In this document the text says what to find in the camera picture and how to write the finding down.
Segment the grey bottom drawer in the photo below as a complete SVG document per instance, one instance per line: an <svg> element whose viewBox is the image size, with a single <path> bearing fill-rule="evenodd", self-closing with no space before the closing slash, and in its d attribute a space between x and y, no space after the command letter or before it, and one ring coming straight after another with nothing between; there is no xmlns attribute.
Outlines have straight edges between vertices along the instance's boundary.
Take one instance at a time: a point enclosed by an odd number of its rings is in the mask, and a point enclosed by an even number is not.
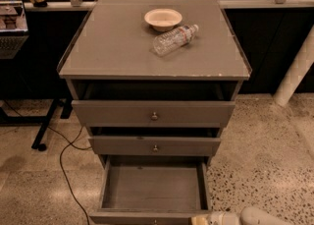
<svg viewBox="0 0 314 225"><path fill-rule="evenodd" d="M212 210L203 157L106 155L96 224L190 225Z"/></svg>

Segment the grey drawer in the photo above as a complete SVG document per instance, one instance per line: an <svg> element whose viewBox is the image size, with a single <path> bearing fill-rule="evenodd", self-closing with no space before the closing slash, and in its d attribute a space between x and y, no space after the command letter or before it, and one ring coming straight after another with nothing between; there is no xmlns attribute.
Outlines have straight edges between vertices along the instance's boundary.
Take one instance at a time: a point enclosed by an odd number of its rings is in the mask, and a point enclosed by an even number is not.
<svg viewBox="0 0 314 225"><path fill-rule="evenodd" d="M88 127L223 128L235 109L231 101L74 100Z"/></svg>
<svg viewBox="0 0 314 225"><path fill-rule="evenodd" d="M96 224L190 225L212 210L203 157L106 155Z"/></svg>
<svg viewBox="0 0 314 225"><path fill-rule="evenodd" d="M90 137L96 154L210 156L220 145L219 138L183 137Z"/></svg>

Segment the grey middle drawer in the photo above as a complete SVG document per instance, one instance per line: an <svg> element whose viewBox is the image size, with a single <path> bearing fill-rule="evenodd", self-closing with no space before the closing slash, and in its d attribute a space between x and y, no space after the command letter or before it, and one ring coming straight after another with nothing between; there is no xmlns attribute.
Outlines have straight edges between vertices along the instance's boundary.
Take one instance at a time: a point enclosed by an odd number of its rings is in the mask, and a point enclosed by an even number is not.
<svg viewBox="0 0 314 225"><path fill-rule="evenodd" d="M219 138L183 137L90 137L96 154L210 156L220 145Z"/></svg>

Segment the grey drawer cabinet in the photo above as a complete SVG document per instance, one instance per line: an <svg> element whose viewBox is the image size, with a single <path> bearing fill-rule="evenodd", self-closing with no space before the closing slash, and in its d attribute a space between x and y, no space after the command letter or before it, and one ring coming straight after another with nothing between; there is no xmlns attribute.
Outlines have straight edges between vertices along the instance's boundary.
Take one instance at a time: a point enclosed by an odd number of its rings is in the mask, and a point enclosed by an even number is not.
<svg viewBox="0 0 314 225"><path fill-rule="evenodd" d="M169 8L198 25L188 45L160 57L147 12ZM231 101L250 67L216 0L98 0L59 68L74 100ZM220 138L223 128L86 127L88 138Z"/></svg>

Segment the grey top drawer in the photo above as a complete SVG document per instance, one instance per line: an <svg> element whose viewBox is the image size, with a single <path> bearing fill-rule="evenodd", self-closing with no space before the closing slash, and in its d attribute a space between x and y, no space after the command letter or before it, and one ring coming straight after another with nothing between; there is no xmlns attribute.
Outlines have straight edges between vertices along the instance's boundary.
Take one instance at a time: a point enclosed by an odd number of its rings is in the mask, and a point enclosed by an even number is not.
<svg viewBox="0 0 314 225"><path fill-rule="evenodd" d="M235 109L231 101L74 100L88 127L223 128Z"/></svg>

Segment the clear plastic water bottle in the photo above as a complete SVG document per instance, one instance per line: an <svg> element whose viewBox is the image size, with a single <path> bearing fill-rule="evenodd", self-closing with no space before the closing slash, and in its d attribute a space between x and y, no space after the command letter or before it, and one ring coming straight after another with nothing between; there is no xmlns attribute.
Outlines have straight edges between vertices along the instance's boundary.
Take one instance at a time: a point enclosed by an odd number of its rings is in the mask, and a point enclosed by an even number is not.
<svg viewBox="0 0 314 225"><path fill-rule="evenodd" d="M154 51L165 56L189 44L199 31L198 25L184 25L156 36L153 40Z"/></svg>

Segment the white diagonal pillar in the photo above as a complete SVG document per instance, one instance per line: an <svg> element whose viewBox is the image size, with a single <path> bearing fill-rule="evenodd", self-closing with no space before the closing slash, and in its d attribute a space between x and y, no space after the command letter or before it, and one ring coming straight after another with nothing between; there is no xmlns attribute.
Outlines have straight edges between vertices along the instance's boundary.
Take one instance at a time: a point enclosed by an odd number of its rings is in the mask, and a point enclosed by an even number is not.
<svg viewBox="0 0 314 225"><path fill-rule="evenodd" d="M314 26L307 34L293 62L281 81L273 98L280 106L286 106L314 64Z"/></svg>

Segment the white paper bowl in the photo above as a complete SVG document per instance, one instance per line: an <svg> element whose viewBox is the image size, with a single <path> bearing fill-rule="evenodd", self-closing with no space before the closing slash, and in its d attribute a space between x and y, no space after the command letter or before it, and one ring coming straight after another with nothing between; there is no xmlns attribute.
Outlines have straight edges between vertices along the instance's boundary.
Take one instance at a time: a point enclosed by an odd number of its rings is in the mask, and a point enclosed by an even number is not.
<svg viewBox="0 0 314 225"><path fill-rule="evenodd" d="M173 29L182 19L182 15L173 9L154 9L147 12L144 16L144 20L160 32Z"/></svg>

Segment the open laptop computer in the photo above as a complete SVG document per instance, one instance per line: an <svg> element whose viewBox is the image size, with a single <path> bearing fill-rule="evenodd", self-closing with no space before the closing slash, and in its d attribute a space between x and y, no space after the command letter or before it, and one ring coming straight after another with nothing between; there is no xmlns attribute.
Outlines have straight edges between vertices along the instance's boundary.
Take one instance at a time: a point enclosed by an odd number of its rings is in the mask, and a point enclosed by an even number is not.
<svg viewBox="0 0 314 225"><path fill-rule="evenodd" d="M22 0L0 0L0 59L13 59L29 36Z"/></svg>

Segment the black desk frame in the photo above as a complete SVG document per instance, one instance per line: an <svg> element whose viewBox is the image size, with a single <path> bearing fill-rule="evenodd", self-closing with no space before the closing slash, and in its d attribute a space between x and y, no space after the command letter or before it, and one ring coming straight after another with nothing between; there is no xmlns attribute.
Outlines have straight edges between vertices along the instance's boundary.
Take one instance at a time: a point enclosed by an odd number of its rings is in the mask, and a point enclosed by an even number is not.
<svg viewBox="0 0 314 225"><path fill-rule="evenodd" d="M32 149L45 151L47 145L42 142L50 121L55 113L57 107L63 108L61 113L62 119L68 119L72 113L70 99L53 99L47 113L39 116L24 116L16 111L7 101L0 101L0 125L1 126L39 126L39 131L31 145Z"/></svg>

